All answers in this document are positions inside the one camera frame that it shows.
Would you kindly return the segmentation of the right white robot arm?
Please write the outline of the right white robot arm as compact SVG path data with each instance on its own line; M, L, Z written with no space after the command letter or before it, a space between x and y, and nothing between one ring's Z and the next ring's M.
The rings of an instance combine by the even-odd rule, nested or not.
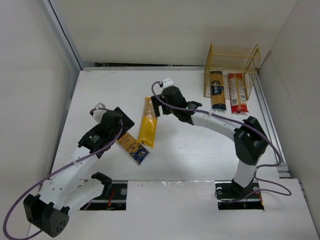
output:
M243 121L209 112L196 101L187 101L175 85L160 84L161 93L151 98L156 116L160 109L164 115L173 115L183 125L191 128L187 133L188 145L209 153L222 154L226 148L233 148L238 159L231 187L238 194L248 191L254 180L261 156L270 145L259 121L249 116Z

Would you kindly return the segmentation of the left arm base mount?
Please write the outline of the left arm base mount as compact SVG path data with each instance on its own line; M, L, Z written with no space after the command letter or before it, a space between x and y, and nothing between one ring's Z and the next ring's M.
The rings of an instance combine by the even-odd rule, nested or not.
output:
M115 180L111 188L105 187L100 196L80 208L81 211L125 211L127 206L128 181Z

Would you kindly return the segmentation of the yellow spaghetti bag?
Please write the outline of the yellow spaghetti bag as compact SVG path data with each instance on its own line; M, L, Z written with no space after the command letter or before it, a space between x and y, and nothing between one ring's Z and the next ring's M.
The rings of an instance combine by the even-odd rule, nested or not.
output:
M158 119L150 97L144 98L144 108L137 142L154 147Z

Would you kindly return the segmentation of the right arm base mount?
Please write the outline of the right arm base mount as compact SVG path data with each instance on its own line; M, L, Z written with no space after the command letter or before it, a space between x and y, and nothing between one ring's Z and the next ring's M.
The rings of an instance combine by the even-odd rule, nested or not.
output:
M260 192L246 195L259 189L259 184L253 180L243 190L237 188L231 180L215 181L214 195L217 199L219 210L264 210L264 204Z

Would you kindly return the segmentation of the orange blue pasta bag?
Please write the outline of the orange blue pasta bag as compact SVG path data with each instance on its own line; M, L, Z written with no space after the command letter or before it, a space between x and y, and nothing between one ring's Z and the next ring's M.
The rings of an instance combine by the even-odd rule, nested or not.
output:
M129 132L126 132L117 142L138 165L150 154Z

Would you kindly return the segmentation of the red white spaghetti bag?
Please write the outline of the red white spaghetti bag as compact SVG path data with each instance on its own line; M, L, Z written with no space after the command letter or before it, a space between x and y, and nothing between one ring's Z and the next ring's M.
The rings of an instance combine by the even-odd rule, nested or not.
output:
M231 112L248 113L247 97L242 73L228 73Z

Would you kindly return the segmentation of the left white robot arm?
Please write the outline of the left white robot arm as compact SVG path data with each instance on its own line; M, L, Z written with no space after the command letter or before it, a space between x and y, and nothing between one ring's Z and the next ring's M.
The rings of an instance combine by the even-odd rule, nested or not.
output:
M52 238L62 233L75 211L111 188L112 179L100 172L82 186L79 180L135 124L119 107L96 106L90 114L97 125L79 140L68 164L44 180L37 195L23 200L27 220Z

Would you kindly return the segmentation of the dark blue spaghetti bag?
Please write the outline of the dark blue spaghetti bag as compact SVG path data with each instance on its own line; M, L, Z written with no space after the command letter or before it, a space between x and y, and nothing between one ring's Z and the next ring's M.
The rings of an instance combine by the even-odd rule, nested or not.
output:
M210 71L211 108L226 111L224 79L222 71Z

